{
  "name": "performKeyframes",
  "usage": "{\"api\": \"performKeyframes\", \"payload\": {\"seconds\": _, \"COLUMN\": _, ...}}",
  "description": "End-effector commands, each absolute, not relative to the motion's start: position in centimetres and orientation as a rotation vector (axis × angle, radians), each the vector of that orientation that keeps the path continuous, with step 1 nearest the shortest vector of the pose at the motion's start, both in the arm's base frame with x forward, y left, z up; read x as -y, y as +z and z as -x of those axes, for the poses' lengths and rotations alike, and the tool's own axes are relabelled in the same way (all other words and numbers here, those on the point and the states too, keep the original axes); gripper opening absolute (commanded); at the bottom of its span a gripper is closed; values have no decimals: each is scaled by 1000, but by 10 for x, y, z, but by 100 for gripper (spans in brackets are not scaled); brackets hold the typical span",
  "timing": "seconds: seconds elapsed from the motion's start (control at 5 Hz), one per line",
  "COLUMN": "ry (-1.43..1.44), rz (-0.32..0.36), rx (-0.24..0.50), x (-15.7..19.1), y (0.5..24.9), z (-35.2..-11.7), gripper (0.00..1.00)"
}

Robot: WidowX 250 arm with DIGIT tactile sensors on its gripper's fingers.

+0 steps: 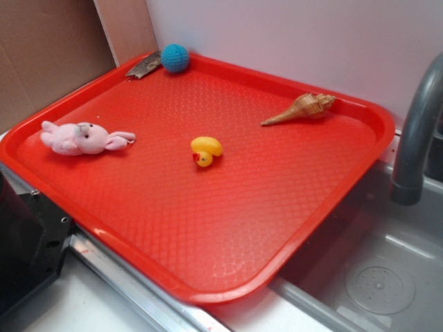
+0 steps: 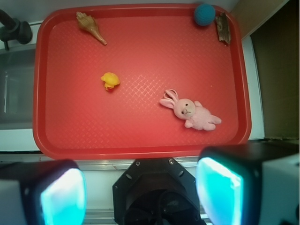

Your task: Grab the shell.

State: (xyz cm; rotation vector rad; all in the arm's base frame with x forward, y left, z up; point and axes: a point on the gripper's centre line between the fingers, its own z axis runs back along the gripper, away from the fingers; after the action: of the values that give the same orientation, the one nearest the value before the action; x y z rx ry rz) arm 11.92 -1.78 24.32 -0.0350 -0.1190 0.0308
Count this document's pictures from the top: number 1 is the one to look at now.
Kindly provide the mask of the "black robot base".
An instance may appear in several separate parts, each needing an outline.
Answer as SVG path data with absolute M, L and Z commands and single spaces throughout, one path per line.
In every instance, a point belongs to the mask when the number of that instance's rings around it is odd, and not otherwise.
M 60 276 L 73 220 L 44 194 L 18 194 L 1 175 L 1 319 Z

